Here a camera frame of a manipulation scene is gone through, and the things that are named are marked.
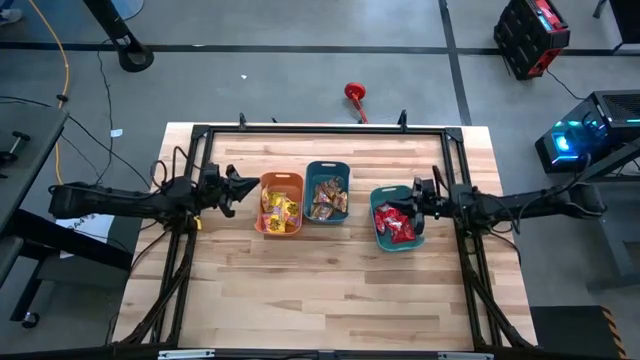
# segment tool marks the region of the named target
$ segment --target blue light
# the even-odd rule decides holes
[[[575,160],[578,158],[578,155],[560,155],[555,160],[551,162],[551,164],[555,164],[560,160]]]
[[[556,138],[556,146],[560,151],[569,151],[569,149],[571,148],[567,143],[567,139],[564,136],[558,136]]]

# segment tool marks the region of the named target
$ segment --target teal basket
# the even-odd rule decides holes
[[[376,208],[389,200],[406,199],[411,196],[411,188],[404,185],[387,186],[377,188],[371,193],[371,220],[373,221],[373,232],[376,234],[376,241],[378,246],[385,251],[407,251],[413,250],[424,244],[424,236],[416,235],[416,239],[411,242],[405,242],[400,244],[394,244],[391,242],[391,230],[386,229],[384,235],[380,235],[376,230],[375,211]],[[415,226],[415,220],[411,219],[411,225]]]
[[[337,225],[342,224],[349,216],[349,174],[351,169],[349,165],[339,161],[314,161],[307,165],[307,175],[305,177],[304,188],[304,216],[312,223]],[[313,205],[313,197],[315,195],[316,185],[323,181],[331,180],[336,176],[344,180],[342,190],[347,192],[347,212],[334,211],[327,220],[318,220],[311,218],[311,206]]]

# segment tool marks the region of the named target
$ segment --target concrete floor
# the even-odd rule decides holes
[[[100,43],[105,35],[80,0],[41,1],[61,40]],[[449,0],[455,41],[462,48],[494,48],[491,32],[505,0]],[[574,33],[571,47],[611,49],[604,25],[591,17],[596,1],[556,0]],[[128,21],[148,44],[163,45],[340,45],[439,47],[446,50],[438,0],[174,0],[147,1]],[[18,24],[0,28],[0,42],[51,42],[24,0]],[[460,125],[450,59],[424,54],[156,53],[144,72],[122,71],[112,52],[102,53],[111,84],[114,151],[146,173],[158,155],[170,121],[354,123],[342,89],[350,81],[367,86],[365,106],[373,123],[393,123],[406,108],[412,124]],[[71,101],[67,110],[94,135],[108,140],[107,100],[95,52],[68,52]],[[518,82],[497,56],[460,56],[460,70],[473,125],[489,126],[505,193],[553,183],[542,171],[533,142],[576,105],[551,77]],[[640,84],[640,57],[567,56],[552,69],[579,96],[593,90],[632,89]],[[1,50],[0,95],[53,104],[64,68],[57,51]],[[64,133],[99,168],[107,154],[77,127]],[[93,181],[95,175],[61,142],[65,181]],[[46,188],[55,182],[52,159],[23,207],[47,216]],[[115,161],[105,177],[112,187],[144,189]],[[594,294],[585,283],[609,272],[593,222],[563,217],[527,220],[516,239],[532,306],[605,305],[617,319],[631,358],[640,357],[640,289]],[[34,264],[21,260],[0,289],[0,318],[8,318]],[[97,346],[117,311],[124,283],[111,289],[47,282],[33,309],[39,326],[24,330],[0,321],[0,352]]]

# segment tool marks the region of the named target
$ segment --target black metal frame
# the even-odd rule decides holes
[[[450,144],[455,144],[458,153],[458,162],[463,183],[470,184],[471,176],[467,164],[466,151],[464,148],[464,138],[460,128],[452,127],[428,127],[428,126],[408,126],[406,112],[403,111],[397,125],[286,125],[286,124],[247,124],[244,116],[240,116],[238,124],[218,124],[218,125],[194,125],[191,133],[188,158],[185,167],[185,176],[193,175],[196,152],[199,142],[205,140],[204,152],[201,167],[211,159],[214,137],[218,133],[304,133],[304,134],[386,134],[386,135],[430,135],[438,136],[442,145],[442,156],[445,165],[445,174],[449,187],[456,182]],[[538,358],[544,355],[545,358],[574,358],[568,355],[545,353],[540,349],[531,347],[523,341],[517,330],[511,326],[507,317],[502,313],[495,303],[491,292],[489,281],[488,265],[482,245],[482,236],[474,233],[472,240],[475,247],[475,256],[478,263],[476,272],[469,260],[469,252],[466,245],[466,233],[457,223],[454,222],[456,242],[460,257],[463,287],[469,314],[469,326],[473,340],[474,352],[496,354],[497,358],[523,359]],[[189,230],[185,253],[179,268],[174,271],[174,263],[178,252],[180,236],[183,229],[175,229],[172,234],[164,274],[161,283],[158,300],[153,304],[144,319],[138,324],[134,331],[120,342],[111,343],[103,347],[70,349],[60,351],[48,351],[38,353],[16,354],[9,358],[157,358],[159,351],[176,350],[182,327],[182,318],[186,302],[187,288],[189,285],[189,275],[193,261],[196,231]],[[166,312],[166,305],[169,299],[177,291],[177,299],[173,313],[172,326],[165,341],[162,338],[162,324]],[[478,308],[475,294],[482,300],[487,308],[490,323],[491,343],[488,344],[480,328]],[[141,342],[149,331],[152,331],[149,344]],[[511,348],[502,347],[501,331],[511,343]],[[445,352],[436,351],[355,351],[355,350],[335,350],[319,351],[317,349],[309,351],[301,350],[268,350],[268,349],[216,349],[216,358],[274,358],[299,354],[301,352],[317,355],[318,359],[425,359],[442,358]]]

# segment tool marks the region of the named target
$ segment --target wooden tabletop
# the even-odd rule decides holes
[[[167,125],[161,160],[170,164],[176,145],[187,150],[192,126]],[[462,129],[473,184],[501,194],[488,128]],[[427,218],[422,247],[388,253],[376,244],[370,216],[372,190],[411,186],[414,176],[431,178],[432,165],[444,169],[441,154],[439,138],[428,135],[216,134],[212,160],[221,168],[234,164],[241,176],[304,175],[316,160],[347,163],[349,217],[341,226],[304,222],[297,235],[282,238],[253,227],[259,190],[234,204],[234,218],[205,211],[180,346],[471,350],[453,221]],[[184,163],[178,160],[180,174]],[[141,232],[136,252],[161,233],[159,226]],[[168,243],[167,236],[133,272],[114,340],[128,335],[157,298]],[[484,246],[496,302],[524,338],[536,343],[515,252],[492,236],[484,237]],[[479,308],[489,341],[486,312]],[[167,313],[165,335],[172,311]]]

